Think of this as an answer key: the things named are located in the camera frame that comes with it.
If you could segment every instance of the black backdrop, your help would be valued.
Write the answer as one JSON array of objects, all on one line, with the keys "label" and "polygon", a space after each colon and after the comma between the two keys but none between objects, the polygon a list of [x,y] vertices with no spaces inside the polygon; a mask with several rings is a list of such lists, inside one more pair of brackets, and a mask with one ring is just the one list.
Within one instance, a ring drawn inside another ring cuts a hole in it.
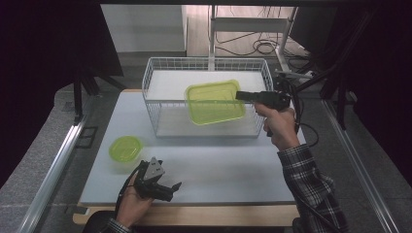
[{"label": "black backdrop", "polygon": [[0,186],[45,123],[55,93],[73,82],[79,66],[122,76],[100,5],[0,3]]},{"label": "black backdrop", "polygon": [[412,15],[408,1],[385,1],[349,58],[355,112],[412,184]]}]

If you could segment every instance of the white wire basket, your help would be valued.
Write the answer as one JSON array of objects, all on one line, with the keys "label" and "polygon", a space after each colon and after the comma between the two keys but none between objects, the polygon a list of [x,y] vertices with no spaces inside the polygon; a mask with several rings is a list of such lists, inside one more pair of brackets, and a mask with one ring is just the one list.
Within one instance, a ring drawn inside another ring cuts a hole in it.
[{"label": "white wire basket", "polygon": [[185,91],[193,84],[236,80],[240,90],[273,90],[263,58],[152,57],[142,83],[143,97],[157,137],[256,138],[263,125],[252,103],[245,116],[196,125],[189,117]]}]

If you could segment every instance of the plastic container lid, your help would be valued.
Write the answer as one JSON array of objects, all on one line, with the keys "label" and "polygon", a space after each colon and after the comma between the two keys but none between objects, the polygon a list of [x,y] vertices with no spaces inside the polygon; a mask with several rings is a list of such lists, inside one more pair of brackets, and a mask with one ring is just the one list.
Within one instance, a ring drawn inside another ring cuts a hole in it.
[{"label": "plastic container lid", "polygon": [[117,138],[109,148],[110,156],[117,162],[130,162],[143,148],[140,140],[134,136]]}]

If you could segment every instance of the plaid shirt sleeve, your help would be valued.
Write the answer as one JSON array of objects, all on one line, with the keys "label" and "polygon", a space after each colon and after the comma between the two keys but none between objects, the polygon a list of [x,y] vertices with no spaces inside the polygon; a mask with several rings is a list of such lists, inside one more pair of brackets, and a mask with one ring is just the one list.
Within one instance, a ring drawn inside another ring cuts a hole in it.
[{"label": "plaid shirt sleeve", "polygon": [[349,232],[346,218],[333,194],[333,180],[319,171],[309,147],[301,145],[280,151],[278,155],[283,165],[286,184],[296,200],[305,229],[314,233],[334,232],[309,210],[305,205],[307,204],[339,228],[340,232]]},{"label": "plaid shirt sleeve", "polygon": [[116,220],[110,218],[107,225],[100,230],[100,233],[132,233],[133,230],[121,225]]}]

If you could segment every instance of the person's right hand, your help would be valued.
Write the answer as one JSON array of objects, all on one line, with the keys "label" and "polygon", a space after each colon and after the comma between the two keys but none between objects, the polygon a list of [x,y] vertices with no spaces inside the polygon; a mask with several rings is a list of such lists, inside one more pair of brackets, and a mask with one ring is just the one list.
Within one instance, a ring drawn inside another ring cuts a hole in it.
[{"label": "person's right hand", "polygon": [[255,103],[257,113],[266,117],[263,130],[265,132],[272,131],[272,144],[279,151],[295,148],[300,145],[294,131],[294,110],[287,108],[282,112],[274,109],[269,109],[263,104]]}]

